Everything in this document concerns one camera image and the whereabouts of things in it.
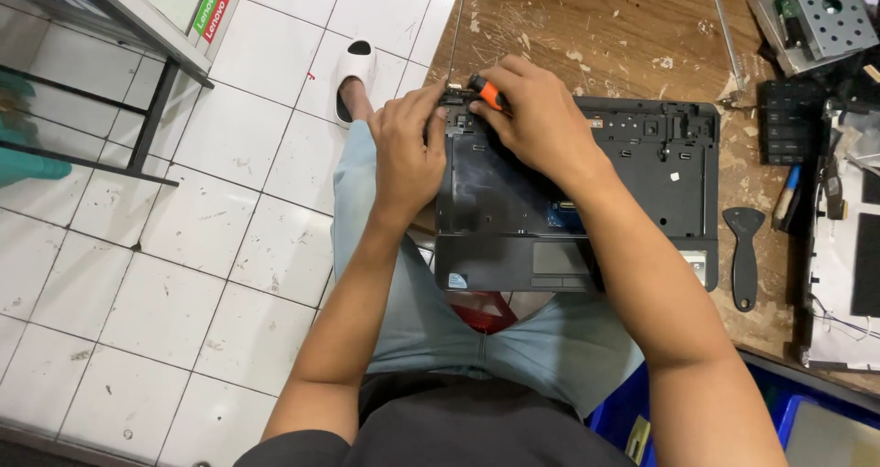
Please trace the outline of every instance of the person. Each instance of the person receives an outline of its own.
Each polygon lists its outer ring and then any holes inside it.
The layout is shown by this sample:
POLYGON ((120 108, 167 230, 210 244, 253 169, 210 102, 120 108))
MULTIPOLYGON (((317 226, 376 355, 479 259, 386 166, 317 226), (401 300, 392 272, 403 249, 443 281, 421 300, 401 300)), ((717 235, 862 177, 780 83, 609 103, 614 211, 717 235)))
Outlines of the person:
POLYGON ((446 82, 374 113, 364 83, 347 77, 339 95, 353 123, 334 177, 340 276, 261 443, 236 466, 633 465, 582 420, 643 359, 659 465, 787 465, 715 305, 565 85, 519 56, 479 74, 513 117, 482 102, 471 111, 574 201, 607 296, 557 294, 494 335, 467 327, 406 235, 446 168, 446 82))

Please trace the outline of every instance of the scratched desk surface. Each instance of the scratched desk surface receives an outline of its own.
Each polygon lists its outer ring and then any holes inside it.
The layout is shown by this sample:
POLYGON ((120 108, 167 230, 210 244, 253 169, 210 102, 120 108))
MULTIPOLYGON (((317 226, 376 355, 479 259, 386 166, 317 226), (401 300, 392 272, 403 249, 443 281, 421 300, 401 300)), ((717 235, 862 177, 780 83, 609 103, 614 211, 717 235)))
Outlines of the scratched desk surface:
MULTIPOLYGON (((745 0, 722 0, 748 94, 774 77, 756 53, 758 29, 745 0)), ((426 83, 446 75, 458 3, 426 83)), ((714 0, 465 0, 451 82, 463 86, 478 70, 508 53, 558 74, 574 94, 671 101, 717 101, 736 88, 714 0)), ((742 348, 786 361, 793 309, 787 304, 789 239, 769 221, 755 236, 758 304, 733 307, 731 266, 736 238, 720 211, 750 206, 771 216, 787 169, 759 164, 758 123, 751 110, 721 109, 719 225, 720 281, 711 293, 731 335, 742 348)), ((880 394, 880 376, 823 373, 857 390, 880 394)))

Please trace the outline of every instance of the orange screwdriver handle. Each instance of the orange screwdriver handle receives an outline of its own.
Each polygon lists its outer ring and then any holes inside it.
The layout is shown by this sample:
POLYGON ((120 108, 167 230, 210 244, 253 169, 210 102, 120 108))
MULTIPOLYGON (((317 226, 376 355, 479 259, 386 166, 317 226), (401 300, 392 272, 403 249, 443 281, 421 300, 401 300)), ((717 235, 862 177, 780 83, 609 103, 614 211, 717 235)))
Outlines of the orange screwdriver handle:
POLYGON ((483 98, 483 101, 489 103, 489 105, 495 110, 502 111, 507 114, 507 116, 513 116, 511 103, 507 101, 504 94, 498 92, 498 88, 493 86, 492 82, 489 82, 487 79, 483 79, 478 75, 474 75, 468 81, 467 88, 478 93, 479 97, 483 98))

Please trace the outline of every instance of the white tile floor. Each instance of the white tile floor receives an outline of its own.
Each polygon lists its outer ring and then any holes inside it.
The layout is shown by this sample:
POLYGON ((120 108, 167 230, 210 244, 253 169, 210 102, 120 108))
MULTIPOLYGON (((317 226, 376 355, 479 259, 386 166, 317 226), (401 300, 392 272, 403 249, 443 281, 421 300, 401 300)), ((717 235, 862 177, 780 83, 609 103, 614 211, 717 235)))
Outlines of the white tile floor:
MULTIPOLYGON (((454 2, 242 0, 215 89, 180 76, 150 149, 179 188, 74 167, 0 189, 0 422, 167 467, 254 445, 335 284, 336 59, 375 43, 378 108, 422 86, 454 2)), ((46 32, 24 69, 149 104, 160 62, 0 5, 16 22, 46 32)), ((43 146, 127 161, 139 116, 36 90, 43 146)))

